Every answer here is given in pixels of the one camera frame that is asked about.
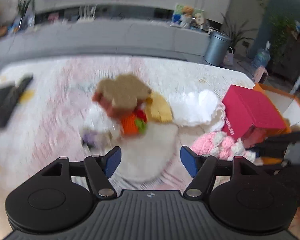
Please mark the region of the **white fluffy cloth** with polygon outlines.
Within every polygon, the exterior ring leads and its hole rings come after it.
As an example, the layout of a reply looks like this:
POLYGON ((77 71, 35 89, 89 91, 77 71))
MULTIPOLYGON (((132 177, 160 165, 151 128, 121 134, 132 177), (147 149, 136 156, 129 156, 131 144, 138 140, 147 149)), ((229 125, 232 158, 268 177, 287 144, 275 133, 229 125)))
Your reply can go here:
POLYGON ((168 98, 173 122, 181 127, 202 126, 206 132, 221 131, 225 125, 225 106, 210 90, 174 93, 168 98))

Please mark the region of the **white wifi router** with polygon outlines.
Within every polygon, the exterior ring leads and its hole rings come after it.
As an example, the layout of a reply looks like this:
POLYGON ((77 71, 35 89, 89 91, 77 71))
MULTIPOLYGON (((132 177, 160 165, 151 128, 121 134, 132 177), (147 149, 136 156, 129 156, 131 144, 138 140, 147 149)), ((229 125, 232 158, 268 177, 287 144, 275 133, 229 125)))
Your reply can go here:
POLYGON ((79 18, 77 22, 93 22, 95 19, 96 5, 82 5, 78 9, 79 18))

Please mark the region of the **brown bread plush toy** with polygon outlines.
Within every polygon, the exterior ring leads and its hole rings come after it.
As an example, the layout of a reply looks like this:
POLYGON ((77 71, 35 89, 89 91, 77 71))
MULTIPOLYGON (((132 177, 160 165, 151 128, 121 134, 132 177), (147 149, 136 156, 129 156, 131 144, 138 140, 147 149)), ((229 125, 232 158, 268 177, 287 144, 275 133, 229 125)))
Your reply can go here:
POLYGON ((102 79, 98 82, 92 96, 113 119, 130 115, 150 96, 152 89, 133 74, 121 74, 114 79, 102 79))

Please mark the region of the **climbing green vine plant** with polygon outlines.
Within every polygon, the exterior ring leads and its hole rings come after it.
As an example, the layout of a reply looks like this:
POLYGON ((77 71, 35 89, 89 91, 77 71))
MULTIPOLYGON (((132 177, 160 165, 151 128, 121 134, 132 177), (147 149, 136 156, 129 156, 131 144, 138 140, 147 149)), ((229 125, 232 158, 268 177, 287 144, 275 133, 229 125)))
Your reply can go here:
POLYGON ((295 29, 295 20, 284 15, 272 15, 270 23, 270 55, 273 63, 275 63, 282 57, 282 48, 287 43, 291 32, 295 29))

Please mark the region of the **small purple toy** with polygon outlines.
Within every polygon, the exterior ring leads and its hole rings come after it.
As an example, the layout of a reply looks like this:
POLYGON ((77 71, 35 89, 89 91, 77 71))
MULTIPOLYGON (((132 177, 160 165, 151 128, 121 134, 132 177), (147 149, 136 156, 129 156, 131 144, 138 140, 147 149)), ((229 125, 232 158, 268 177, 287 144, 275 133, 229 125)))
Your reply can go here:
POLYGON ((109 142, 107 133, 102 133, 93 129, 84 128, 79 134, 82 145, 86 145, 89 150, 104 151, 109 142))

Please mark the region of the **yellow soft cloth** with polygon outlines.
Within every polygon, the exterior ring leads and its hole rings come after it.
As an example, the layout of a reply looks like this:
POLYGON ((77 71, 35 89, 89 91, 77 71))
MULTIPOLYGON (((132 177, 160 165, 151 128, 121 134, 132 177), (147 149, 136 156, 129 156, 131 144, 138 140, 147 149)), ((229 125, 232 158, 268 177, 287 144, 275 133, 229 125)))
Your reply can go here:
POLYGON ((145 113, 148 121, 168 123, 173 121, 169 103, 157 92, 152 92, 146 99, 145 113))

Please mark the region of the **pink white crochet bag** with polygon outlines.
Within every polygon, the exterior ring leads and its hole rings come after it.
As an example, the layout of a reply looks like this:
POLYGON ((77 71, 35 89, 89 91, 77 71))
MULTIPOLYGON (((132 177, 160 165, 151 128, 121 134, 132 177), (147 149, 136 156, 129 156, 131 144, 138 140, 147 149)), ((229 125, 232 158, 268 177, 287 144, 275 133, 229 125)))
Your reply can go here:
POLYGON ((232 161, 242 156, 254 163, 256 153, 246 150, 241 139, 235 140, 225 132, 210 132, 200 136, 190 149, 197 155, 211 155, 220 160, 232 161))

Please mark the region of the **blue water jug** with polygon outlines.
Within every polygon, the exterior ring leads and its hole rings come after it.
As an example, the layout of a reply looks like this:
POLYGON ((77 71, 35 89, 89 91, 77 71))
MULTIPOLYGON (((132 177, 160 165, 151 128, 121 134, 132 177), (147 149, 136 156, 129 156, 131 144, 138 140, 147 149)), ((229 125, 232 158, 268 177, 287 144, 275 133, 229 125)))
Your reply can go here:
POLYGON ((260 48, 255 55, 252 66, 257 69, 259 67, 266 68, 268 62, 270 61, 270 49, 271 43, 269 41, 266 42, 265 48, 260 48))

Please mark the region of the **grey metal trash bin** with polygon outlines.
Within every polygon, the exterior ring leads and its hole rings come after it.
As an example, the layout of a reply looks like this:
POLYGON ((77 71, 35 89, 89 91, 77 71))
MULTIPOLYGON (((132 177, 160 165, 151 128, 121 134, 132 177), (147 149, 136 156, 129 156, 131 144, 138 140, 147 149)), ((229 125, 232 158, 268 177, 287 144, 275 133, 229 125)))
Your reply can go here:
POLYGON ((204 59, 213 66, 219 66, 228 51, 231 38, 218 31, 213 31, 210 35, 210 42, 207 47, 204 59))

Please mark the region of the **orange crochet toy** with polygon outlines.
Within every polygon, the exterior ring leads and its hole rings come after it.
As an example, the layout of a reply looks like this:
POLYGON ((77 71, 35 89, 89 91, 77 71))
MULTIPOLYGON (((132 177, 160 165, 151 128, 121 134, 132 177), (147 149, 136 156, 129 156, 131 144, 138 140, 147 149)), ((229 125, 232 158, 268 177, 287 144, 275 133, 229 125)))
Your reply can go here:
POLYGON ((147 129, 147 116, 141 109, 136 109, 130 115, 120 119, 121 134, 126 137, 145 133, 147 129))

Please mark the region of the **white soft pouch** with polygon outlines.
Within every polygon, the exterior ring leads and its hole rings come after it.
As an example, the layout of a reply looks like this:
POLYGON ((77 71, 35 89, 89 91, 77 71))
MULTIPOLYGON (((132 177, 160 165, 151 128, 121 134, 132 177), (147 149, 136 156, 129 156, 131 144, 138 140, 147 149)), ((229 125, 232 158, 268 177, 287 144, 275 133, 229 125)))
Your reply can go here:
POLYGON ((125 137, 119 135, 119 123, 109 118, 99 106, 91 106, 85 125, 108 135, 104 151, 90 150, 93 154, 105 155, 115 146, 121 148, 121 163, 115 173, 136 183, 158 177, 176 152, 178 126, 172 123, 149 122, 145 133, 125 137))

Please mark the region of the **dark cabinet with items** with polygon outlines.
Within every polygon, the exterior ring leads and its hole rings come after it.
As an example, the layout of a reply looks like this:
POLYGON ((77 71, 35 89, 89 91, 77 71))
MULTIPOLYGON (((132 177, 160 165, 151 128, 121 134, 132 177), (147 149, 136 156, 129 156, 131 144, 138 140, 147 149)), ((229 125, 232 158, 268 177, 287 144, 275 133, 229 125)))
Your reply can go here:
POLYGON ((283 35, 284 40, 274 52, 272 73, 294 84, 300 76, 300 31, 287 26, 283 35))

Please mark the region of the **teddy bear on stand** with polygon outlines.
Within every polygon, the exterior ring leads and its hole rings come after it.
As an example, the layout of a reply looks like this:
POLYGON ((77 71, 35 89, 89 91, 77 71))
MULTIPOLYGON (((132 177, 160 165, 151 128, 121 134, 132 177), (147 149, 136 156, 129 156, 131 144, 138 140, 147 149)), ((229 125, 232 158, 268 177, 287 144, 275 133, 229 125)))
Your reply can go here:
POLYGON ((190 6, 183 6, 181 10, 180 17, 180 27, 184 29, 189 29, 192 21, 192 14, 194 12, 194 8, 190 6))

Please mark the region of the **white marble tv console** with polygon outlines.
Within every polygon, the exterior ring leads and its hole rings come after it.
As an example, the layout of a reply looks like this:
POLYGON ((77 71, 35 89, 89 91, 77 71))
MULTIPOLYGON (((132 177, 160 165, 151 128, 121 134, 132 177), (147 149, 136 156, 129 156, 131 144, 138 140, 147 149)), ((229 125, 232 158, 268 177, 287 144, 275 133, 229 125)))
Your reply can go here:
POLYGON ((44 54, 128 54, 158 57, 204 56, 209 35, 165 22, 95 20, 46 24, 0 39, 0 60, 44 54))

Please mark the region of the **pink patterned table cloth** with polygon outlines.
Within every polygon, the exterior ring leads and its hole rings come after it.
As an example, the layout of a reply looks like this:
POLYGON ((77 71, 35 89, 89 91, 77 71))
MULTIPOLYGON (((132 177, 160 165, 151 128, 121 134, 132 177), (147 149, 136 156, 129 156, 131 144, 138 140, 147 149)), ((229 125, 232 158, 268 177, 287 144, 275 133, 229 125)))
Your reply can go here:
POLYGON ((80 56, 24 61, 0 70, 0 87, 28 75, 33 81, 0 130, 0 239, 10 233, 7 195, 60 156, 82 161, 83 128, 108 129, 111 120, 91 100, 101 79, 133 73, 166 100, 204 90, 223 98, 231 85, 253 88, 241 72, 205 64, 130 56, 80 56))

